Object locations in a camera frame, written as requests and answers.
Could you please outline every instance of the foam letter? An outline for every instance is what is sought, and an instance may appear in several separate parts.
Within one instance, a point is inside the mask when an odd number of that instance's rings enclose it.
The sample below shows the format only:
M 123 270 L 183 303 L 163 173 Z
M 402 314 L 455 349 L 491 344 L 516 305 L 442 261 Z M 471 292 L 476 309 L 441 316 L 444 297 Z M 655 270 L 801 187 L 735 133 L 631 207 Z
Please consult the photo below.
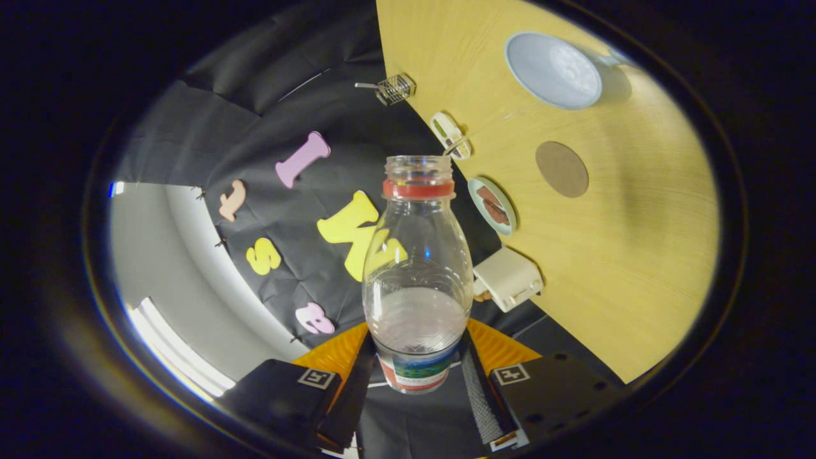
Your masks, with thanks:
M 218 209 L 218 213 L 229 221 L 235 221 L 235 212 L 244 205 L 244 199 L 246 199 L 246 188 L 243 182 L 234 180 L 233 193 L 229 195 L 229 198 L 226 194 L 221 195 L 221 208 Z
M 252 270 L 262 276 L 269 274 L 270 268 L 275 270 L 281 265 L 281 255 L 267 238 L 255 241 L 255 248 L 246 249 L 246 260 L 250 262 Z
M 366 262 L 366 252 L 371 238 L 374 236 L 375 226 L 358 228 L 367 221 L 377 221 L 379 213 L 365 193 L 354 193 L 352 202 L 340 209 L 327 220 L 317 221 L 317 231 L 328 243 L 352 243 L 346 256 L 345 267 L 349 274 L 362 281 L 362 267 Z
M 323 308 L 311 301 L 306 304 L 306 307 L 295 310 L 295 317 L 300 325 L 303 325 L 311 333 L 329 334 L 335 332 L 335 325 L 326 318 Z
M 325 158 L 331 153 L 331 148 L 317 131 L 308 134 L 306 143 L 295 151 L 289 159 L 275 164 L 277 176 L 287 188 L 295 186 L 295 177 L 318 158 Z
M 394 238 L 385 239 L 388 237 L 388 230 L 381 229 L 374 234 L 371 239 L 371 245 L 377 246 L 379 249 L 369 255 L 366 260 L 366 275 L 371 274 L 374 270 L 387 263 L 399 263 L 408 258 L 405 248 Z

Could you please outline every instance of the clear plastic bottle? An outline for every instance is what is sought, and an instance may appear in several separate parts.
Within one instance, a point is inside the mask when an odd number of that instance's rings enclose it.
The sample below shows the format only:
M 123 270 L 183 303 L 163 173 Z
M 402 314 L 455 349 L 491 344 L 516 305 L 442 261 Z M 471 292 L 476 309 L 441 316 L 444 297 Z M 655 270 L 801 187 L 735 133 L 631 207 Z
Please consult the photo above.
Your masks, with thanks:
M 473 267 L 448 156 L 388 158 L 388 207 L 366 255 L 363 305 L 388 384 L 404 394 L 445 381 L 473 301 Z

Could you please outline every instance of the table surface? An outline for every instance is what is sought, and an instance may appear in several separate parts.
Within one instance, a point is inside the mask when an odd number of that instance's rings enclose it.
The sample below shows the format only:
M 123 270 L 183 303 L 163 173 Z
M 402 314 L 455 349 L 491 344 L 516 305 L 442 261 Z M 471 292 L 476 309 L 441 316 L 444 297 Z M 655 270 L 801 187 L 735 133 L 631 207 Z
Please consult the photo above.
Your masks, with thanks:
M 624 101 L 575 111 L 539 102 L 505 63 L 511 35 L 546 33 L 602 55 L 609 47 L 521 0 L 377 0 L 377 10 L 388 75 L 416 82 L 408 101 L 426 122 L 442 110 L 453 117 L 473 147 L 462 173 L 488 177 L 512 201 L 518 228 L 501 238 L 541 269 L 546 286 L 532 301 L 624 382 L 653 367 L 700 311 L 720 237 L 705 151 L 671 97 L 622 66 L 632 87 Z M 543 179 L 535 150 L 546 141 L 583 160 L 583 196 Z

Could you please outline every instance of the round cork coaster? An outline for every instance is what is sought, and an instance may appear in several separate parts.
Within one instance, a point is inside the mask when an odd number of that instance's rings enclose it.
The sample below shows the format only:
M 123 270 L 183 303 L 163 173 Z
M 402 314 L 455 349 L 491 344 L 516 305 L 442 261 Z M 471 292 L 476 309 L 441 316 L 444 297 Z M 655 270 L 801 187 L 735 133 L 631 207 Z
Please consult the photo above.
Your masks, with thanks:
M 535 150 L 535 162 L 541 175 L 558 193 L 577 198 L 589 187 L 589 174 L 581 158 L 570 147 L 544 142 Z

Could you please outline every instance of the black cloth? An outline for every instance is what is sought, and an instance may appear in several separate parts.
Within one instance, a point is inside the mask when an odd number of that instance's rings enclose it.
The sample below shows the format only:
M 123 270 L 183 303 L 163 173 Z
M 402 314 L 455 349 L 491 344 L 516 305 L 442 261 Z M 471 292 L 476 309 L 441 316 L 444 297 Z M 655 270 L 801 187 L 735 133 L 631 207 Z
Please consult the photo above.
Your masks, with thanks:
M 350 244 L 326 242 L 317 221 L 342 209 L 359 189 L 381 213 L 386 157 L 442 152 L 406 102 L 384 107 L 370 90 L 354 87 L 384 78 L 373 2 L 292 7 L 230 39 L 173 83 L 135 127 L 119 179 L 201 186 L 242 277 L 293 335 L 309 347 L 320 345 L 365 318 L 361 285 L 344 268 Z M 275 164 L 289 158 L 311 131 L 323 135 L 331 154 L 287 189 Z M 451 207 L 475 265 L 501 243 L 469 198 L 458 169 L 454 178 L 457 198 Z M 236 179 L 246 187 L 246 201 L 229 222 L 218 212 L 220 195 L 232 193 Z M 282 256 L 281 265 L 264 276 L 246 260 L 246 249 L 258 238 L 269 238 Z M 325 310 L 335 333 L 314 335 L 297 322 L 295 310 L 309 301 Z M 543 313 L 527 301 L 503 314 L 487 301 L 473 304 L 472 317 L 512 335 Z M 379 371 L 372 377 L 382 380 Z M 424 396 L 373 388 L 358 434 L 367 457 L 484 452 L 460 368 Z

